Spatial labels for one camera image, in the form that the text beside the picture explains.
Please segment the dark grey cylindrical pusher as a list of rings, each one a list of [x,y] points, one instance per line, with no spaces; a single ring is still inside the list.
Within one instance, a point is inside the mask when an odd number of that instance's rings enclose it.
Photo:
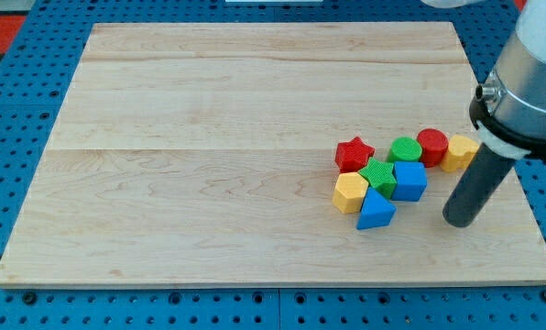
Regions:
[[[455,227],[470,226],[515,162],[481,144],[442,209],[444,220]]]

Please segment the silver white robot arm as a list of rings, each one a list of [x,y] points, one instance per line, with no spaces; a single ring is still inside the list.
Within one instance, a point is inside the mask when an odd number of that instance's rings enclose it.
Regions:
[[[546,0],[529,0],[469,116],[481,145],[442,209],[452,226],[473,223],[522,159],[546,163]]]

